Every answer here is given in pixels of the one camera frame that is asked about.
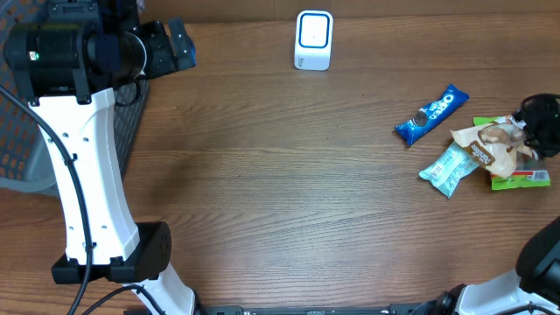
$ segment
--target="white device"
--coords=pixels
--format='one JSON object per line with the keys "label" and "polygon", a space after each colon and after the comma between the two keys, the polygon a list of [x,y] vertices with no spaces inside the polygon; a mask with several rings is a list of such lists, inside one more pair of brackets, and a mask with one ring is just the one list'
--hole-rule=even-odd
{"label": "white device", "polygon": [[[80,105],[76,96],[40,97],[40,106],[31,107],[56,132],[70,155],[82,185],[91,230],[93,265],[106,265],[111,257],[126,260],[139,243],[138,228],[132,220],[123,190],[116,158],[113,117],[115,91],[108,88],[91,95],[91,103]],[[74,183],[60,151],[43,131],[66,223],[66,256],[86,264],[84,231]],[[193,315],[195,296],[183,284],[169,262],[157,279],[135,283],[143,286],[166,314]],[[134,292],[152,314],[157,314],[149,300]]]}
{"label": "white device", "polygon": [[[531,303],[560,313],[558,307],[546,298],[522,290],[520,281],[515,270],[510,270],[488,282],[468,285],[459,295],[455,312],[457,315],[494,315]],[[529,315],[529,311],[519,314]]]}
{"label": "white device", "polygon": [[333,16],[322,10],[304,10],[297,15],[294,66],[324,71],[331,64]]}

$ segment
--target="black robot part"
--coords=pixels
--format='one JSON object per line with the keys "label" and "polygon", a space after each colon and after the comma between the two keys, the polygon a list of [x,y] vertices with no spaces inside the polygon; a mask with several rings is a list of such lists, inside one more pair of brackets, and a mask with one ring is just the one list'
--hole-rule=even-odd
{"label": "black robot part", "polygon": [[195,66],[183,22],[170,21],[175,47],[160,22],[139,24],[136,0],[46,4],[49,18],[17,24],[4,45],[17,91],[31,105],[46,95],[91,94],[140,79],[154,79]]}
{"label": "black robot part", "polygon": [[539,155],[539,158],[554,157],[560,151],[560,104],[558,94],[536,94],[521,103],[514,113],[517,121],[527,125],[525,144]]}

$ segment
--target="black motor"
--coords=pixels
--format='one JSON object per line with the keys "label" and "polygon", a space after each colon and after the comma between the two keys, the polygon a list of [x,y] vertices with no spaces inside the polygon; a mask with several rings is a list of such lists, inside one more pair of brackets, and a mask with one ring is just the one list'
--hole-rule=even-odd
{"label": "black motor", "polygon": [[3,50],[17,91],[32,106],[45,95],[87,104],[103,89],[195,66],[183,22],[169,23],[175,53],[160,22],[139,24],[136,0],[53,0],[47,9],[44,23],[15,25]]}

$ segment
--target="light blue wrapper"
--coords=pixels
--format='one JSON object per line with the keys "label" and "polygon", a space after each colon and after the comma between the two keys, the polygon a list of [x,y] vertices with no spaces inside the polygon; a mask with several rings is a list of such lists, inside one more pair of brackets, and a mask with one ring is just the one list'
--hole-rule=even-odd
{"label": "light blue wrapper", "polygon": [[419,175],[429,180],[442,194],[450,198],[459,181],[477,167],[479,164],[453,141],[436,163],[420,171]]}

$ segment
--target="chocolate snack package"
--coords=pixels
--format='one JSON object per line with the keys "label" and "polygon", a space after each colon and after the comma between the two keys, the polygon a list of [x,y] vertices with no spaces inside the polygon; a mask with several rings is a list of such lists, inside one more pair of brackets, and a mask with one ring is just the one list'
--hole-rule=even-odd
{"label": "chocolate snack package", "polygon": [[406,140],[406,144],[412,145],[436,128],[468,99],[467,93],[450,84],[438,101],[420,108],[414,118],[396,126],[395,130]]}
{"label": "chocolate snack package", "polygon": [[511,115],[480,126],[451,131],[455,142],[471,158],[492,174],[507,178],[517,167],[517,152],[536,159],[536,152],[523,141],[524,122],[517,122]]}
{"label": "chocolate snack package", "polygon": [[[474,117],[472,123],[475,126],[479,126],[496,120],[504,121],[504,117]],[[535,160],[520,152],[517,152],[517,168],[510,177],[501,178],[500,176],[490,174],[490,180],[493,191],[551,185],[549,172],[546,170],[544,160]]]}

